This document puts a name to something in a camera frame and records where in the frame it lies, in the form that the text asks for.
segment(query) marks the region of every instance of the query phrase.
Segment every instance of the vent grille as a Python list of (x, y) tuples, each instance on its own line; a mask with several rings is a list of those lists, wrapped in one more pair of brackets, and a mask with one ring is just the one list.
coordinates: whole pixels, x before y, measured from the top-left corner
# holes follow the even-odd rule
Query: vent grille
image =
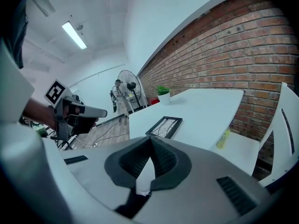
[(217, 182), (241, 216), (256, 207), (256, 204), (231, 177), (219, 178)]
[(64, 161), (65, 161), (66, 165), (69, 165), (69, 164), (81, 162), (81, 161), (84, 161), (87, 159), (88, 158), (86, 156), (82, 155), (82, 156), (78, 156), (78, 157), (74, 157), (74, 158), (65, 159)]
[(36, 7), (42, 12), (45, 17), (49, 17), (55, 13), (55, 8), (49, 0), (32, 0)]

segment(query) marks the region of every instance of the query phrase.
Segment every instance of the human hand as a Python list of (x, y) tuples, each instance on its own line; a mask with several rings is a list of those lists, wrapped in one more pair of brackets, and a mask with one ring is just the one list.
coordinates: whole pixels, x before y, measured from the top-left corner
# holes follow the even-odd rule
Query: human hand
[[(50, 127), (51, 129), (53, 129), (53, 130), (56, 130), (57, 122), (56, 122), (56, 120), (55, 120), (54, 109), (53, 109), (52, 106), (49, 106), (49, 108), (51, 109), (50, 112), (52, 113), (51, 118), (50, 118), (50, 121), (49, 121), (49, 127)], [(67, 118), (68, 115), (69, 115), (69, 108), (70, 108), (69, 105), (66, 105), (66, 106), (63, 108), (63, 118), (64, 118), (64, 119)], [(75, 113), (76, 113), (76, 114), (79, 114), (79, 113), (80, 113), (80, 109), (79, 109), (78, 107), (76, 107), (76, 109), (75, 109)]]

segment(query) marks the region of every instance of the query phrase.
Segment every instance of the floor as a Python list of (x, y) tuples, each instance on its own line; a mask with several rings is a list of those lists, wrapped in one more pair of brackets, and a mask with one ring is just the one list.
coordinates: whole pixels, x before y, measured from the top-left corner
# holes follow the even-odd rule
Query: floor
[(112, 145), (129, 139), (129, 120), (123, 116), (93, 128), (90, 133), (78, 135), (77, 139), (71, 143), (71, 146), (73, 149), (90, 148)]

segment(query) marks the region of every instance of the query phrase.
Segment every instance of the ceiling light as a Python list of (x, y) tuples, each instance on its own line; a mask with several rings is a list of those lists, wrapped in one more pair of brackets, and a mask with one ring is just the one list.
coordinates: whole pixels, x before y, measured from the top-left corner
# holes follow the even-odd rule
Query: ceiling light
[(76, 33), (75, 29), (71, 26), (68, 21), (66, 24), (62, 25), (62, 28), (67, 32), (67, 34), (74, 40), (74, 42), (83, 50), (87, 48), (85, 43), (82, 41), (80, 36)]

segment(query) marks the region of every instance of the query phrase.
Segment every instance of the electric fan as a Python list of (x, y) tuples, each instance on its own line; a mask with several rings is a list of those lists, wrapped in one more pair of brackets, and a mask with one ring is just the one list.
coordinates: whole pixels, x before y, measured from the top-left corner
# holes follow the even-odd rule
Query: electric fan
[[(139, 108), (141, 109), (142, 107), (140, 106), (139, 100), (141, 98), (141, 86), (140, 83), (137, 79), (137, 77), (129, 70), (122, 70), (119, 75), (118, 79), (121, 80), (121, 85), (120, 85), (120, 91), (121, 95), (131, 103), (136, 103), (138, 104)], [(127, 97), (134, 96), (135, 99), (127, 99)]]

